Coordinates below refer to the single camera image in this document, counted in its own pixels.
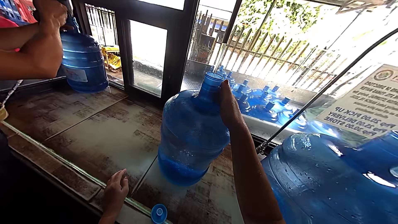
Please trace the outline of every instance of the window frame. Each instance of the window frame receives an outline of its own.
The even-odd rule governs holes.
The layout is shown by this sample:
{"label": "window frame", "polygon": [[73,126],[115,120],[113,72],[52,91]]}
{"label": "window frame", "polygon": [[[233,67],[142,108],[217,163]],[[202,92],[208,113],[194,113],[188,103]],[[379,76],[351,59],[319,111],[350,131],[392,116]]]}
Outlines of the window frame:
{"label": "window frame", "polygon": [[[115,12],[124,89],[129,95],[144,97],[159,107],[163,107],[170,97],[180,91],[199,0],[185,0],[183,10],[138,0],[73,0],[72,2],[74,13],[81,24],[81,31],[89,35],[91,35],[91,29],[85,3]],[[152,95],[133,85],[133,52],[129,20],[167,30],[161,97]]]}

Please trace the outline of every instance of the wet countertop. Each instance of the wet countertop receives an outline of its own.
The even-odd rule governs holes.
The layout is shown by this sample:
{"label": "wet countertop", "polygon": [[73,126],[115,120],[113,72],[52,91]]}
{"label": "wet countertop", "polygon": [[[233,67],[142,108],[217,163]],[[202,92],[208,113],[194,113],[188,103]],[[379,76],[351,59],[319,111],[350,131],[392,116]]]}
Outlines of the wet countertop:
{"label": "wet countertop", "polygon": [[162,111],[122,90],[81,94],[65,86],[18,98],[6,109],[10,116],[0,128],[10,146],[97,209],[104,183],[127,169],[129,195],[119,223],[146,223],[143,214],[158,203],[166,206],[169,223],[243,223],[230,148],[195,185],[169,183],[157,162]]}

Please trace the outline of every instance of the blue water jug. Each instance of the blue water jug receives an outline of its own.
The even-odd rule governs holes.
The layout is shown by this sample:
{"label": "blue water jug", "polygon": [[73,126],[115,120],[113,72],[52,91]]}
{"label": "blue water jug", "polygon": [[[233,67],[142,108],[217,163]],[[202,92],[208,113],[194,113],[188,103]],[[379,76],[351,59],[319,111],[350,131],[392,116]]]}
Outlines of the blue water jug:
{"label": "blue water jug", "polygon": [[398,223],[398,132],[352,148],[298,133],[261,161],[286,223]]}
{"label": "blue water jug", "polygon": [[64,51],[61,74],[66,75],[68,84],[77,92],[104,90],[109,83],[101,46],[89,35],[79,33],[72,17],[68,17],[66,24],[74,29],[60,33]]}
{"label": "blue water jug", "polygon": [[229,143],[217,101],[223,80],[219,74],[206,72],[200,91],[181,91],[164,105],[158,161],[171,183],[198,182]]}
{"label": "blue water jug", "polygon": [[268,93],[268,90],[269,90],[269,86],[264,86],[263,89],[260,89],[260,88],[253,89],[253,90],[250,92],[250,95],[251,95],[251,96],[261,96],[264,92],[267,92],[267,93]]}
{"label": "blue water jug", "polygon": [[289,101],[289,97],[285,97],[283,100],[274,100],[273,102],[275,103],[275,106],[273,107],[273,110],[277,113],[280,111],[289,111],[290,113],[293,113],[293,107],[287,104]]}
{"label": "blue water jug", "polygon": [[311,120],[307,123],[308,133],[321,133],[335,138],[340,138],[338,129],[330,124],[323,123],[318,120]]}
{"label": "blue water jug", "polygon": [[251,108],[249,115],[260,120],[276,123],[278,114],[272,109],[275,104],[269,102],[267,105],[255,105]]}
{"label": "blue water jug", "polygon": [[[278,123],[280,125],[284,125],[290,118],[296,115],[300,109],[296,109],[293,113],[290,111],[280,111],[278,113]],[[288,126],[288,128],[305,132],[307,128],[307,120],[304,118],[303,115],[299,115],[294,121],[292,121]]]}
{"label": "blue water jug", "polygon": [[250,105],[247,101],[248,95],[243,93],[242,96],[237,100],[240,112],[242,114],[249,114],[250,112]]}
{"label": "blue water jug", "polygon": [[248,97],[248,102],[251,106],[254,105],[266,105],[269,102],[269,94],[267,92],[263,92],[261,96],[252,96]]}
{"label": "blue water jug", "polygon": [[[248,86],[249,80],[245,79],[243,81],[243,85],[245,85],[245,87],[243,88],[242,92],[250,94],[250,92],[252,91],[252,89]],[[237,90],[239,88],[240,84],[235,84],[234,86],[232,86],[232,90]]]}
{"label": "blue water jug", "polygon": [[224,77],[224,79],[226,79],[227,74],[226,71],[224,70],[224,66],[221,65],[220,68],[217,70],[217,74],[222,75]]}
{"label": "blue water jug", "polygon": [[269,94],[272,96],[271,101],[278,100],[282,97],[282,95],[279,92],[277,92],[278,89],[279,86],[274,86],[274,88],[271,91],[269,91]]}
{"label": "blue water jug", "polygon": [[238,89],[232,90],[232,94],[235,96],[236,99],[239,99],[239,98],[242,96],[242,94],[243,94],[243,89],[244,89],[245,87],[246,87],[245,85],[239,84],[239,88],[238,88]]}
{"label": "blue water jug", "polygon": [[232,71],[229,71],[226,79],[228,79],[229,87],[232,88],[232,86],[235,85],[235,79],[232,77]]}

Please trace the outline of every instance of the label on jug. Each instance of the label on jug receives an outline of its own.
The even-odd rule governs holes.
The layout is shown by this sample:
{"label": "label on jug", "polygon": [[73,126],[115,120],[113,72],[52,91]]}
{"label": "label on jug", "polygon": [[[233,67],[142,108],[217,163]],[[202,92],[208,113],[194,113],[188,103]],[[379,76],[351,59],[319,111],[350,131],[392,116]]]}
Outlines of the label on jug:
{"label": "label on jug", "polygon": [[63,73],[66,75],[66,77],[72,81],[76,82],[82,82],[86,83],[88,82],[87,76],[86,76],[86,71],[83,69],[72,69],[69,67],[66,67],[64,65],[61,65],[63,68]]}
{"label": "label on jug", "polygon": [[316,119],[369,139],[398,130],[398,67],[382,65]]}

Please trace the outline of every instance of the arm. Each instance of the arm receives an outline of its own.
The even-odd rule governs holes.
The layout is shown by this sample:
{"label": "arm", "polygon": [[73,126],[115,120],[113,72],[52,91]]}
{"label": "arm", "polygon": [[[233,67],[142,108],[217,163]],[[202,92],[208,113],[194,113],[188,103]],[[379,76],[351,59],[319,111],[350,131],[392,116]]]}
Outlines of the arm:
{"label": "arm", "polygon": [[111,176],[106,184],[103,198],[103,214],[98,224],[113,224],[119,216],[124,199],[129,193],[129,182],[122,178],[126,169]]}
{"label": "arm", "polygon": [[20,48],[38,32],[39,23],[33,23],[20,27],[1,28],[0,50],[10,51]]}
{"label": "arm", "polygon": [[62,61],[59,28],[65,24],[66,7],[56,0],[36,0],[39,32],[19,52],[0,51],[0,79],[54,78]]}
{"label": "arm", "polygon": [[221,84],[220,94],[220,115],[230,132],[236,195],[243,220],[247,224],[284,224],[252,136],[227,80]]}

